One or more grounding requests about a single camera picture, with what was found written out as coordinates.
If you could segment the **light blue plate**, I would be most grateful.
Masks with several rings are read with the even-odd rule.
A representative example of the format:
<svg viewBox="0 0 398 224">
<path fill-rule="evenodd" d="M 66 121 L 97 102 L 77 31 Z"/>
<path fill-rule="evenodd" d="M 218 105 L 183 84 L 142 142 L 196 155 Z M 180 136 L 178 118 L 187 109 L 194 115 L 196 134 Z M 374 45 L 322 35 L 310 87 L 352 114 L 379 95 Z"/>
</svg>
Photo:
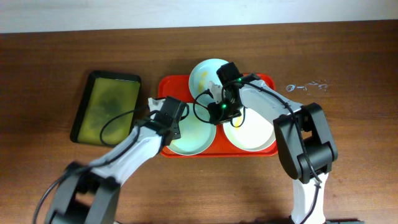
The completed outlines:
<svg viewBox="0 0 398 224">
<path fill-rule="evenodd" d="M 213 91 L 216 88 L 216 99 L 210 95 L 202 95 L 197 99 L 197 103 L 207 107 L 210 103 L 221 102 L 221 82 L 217 76 L 217 70 L 228 61 L 218 58 L 211 58 L 200 62 L 192 70 L 189 76 L 188 87 L 192 97 L 195 99 L 200 93 L 205 90 Z"/>
<path fill-rule="evenodd" d="M 193 156 L 210 147 L 216 136 L 216 126 L 200 121 L 193 112 L 193 103 L 187 103 L 188 116 L 179 122 L 180 138 L 167 146 L 172 152 Z"/>
</svg>

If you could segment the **white plate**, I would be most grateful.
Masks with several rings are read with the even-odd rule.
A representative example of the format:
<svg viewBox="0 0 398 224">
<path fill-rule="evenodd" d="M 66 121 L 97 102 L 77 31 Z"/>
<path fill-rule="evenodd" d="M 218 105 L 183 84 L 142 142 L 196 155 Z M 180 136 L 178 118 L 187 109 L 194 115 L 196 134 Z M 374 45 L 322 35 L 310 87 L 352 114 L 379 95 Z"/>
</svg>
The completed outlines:
<svg viewBox="0 0 398 224">
<path fill-rule="evenodd" d="M 274 127 L 250 108 L 241 109 L 241 116 L 223 124 L 228 141 L 239 149 L 249 152 L 264 150 L 275 143 Z"/>
</svg>

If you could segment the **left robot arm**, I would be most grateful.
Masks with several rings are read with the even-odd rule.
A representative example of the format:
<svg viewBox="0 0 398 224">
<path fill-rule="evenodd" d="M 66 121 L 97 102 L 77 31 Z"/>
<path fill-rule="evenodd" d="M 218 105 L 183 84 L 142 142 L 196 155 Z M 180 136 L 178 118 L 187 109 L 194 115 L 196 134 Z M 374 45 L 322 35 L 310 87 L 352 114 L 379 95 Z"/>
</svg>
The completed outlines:
<svg viewBox="0 0 398 224">
<path fill-rule="evenodd" d="M 129 136 L 86 166 L 71 163 L 51 186 L 56 190 L 45 223 L 114 223 L 121 187 L 147 160 L 180 138 L 187 103 L 168 96 L 148 99 L 149 114 Z"/>
</svg>

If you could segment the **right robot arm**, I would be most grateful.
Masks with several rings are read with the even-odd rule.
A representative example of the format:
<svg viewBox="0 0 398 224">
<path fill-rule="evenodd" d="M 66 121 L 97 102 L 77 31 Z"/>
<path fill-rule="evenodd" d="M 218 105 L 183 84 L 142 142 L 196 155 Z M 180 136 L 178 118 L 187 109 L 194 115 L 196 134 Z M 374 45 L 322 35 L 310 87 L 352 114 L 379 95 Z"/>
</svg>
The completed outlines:
<svg viewBox="0 0 398 224">
<path fill-rule="evenodd" d="M 328 121 L 316 103 L 303 105 L 271 89 L 258 75 L 243 75 L 233 62 L 216 71 L 220 84 L 209 83 L 211 124 L 223 124 L 249 108 L 273 124 L 280 163 L 293 180 L 292 223 L 326 223 L 325 182 L 338 158 Z"/>
</svg>

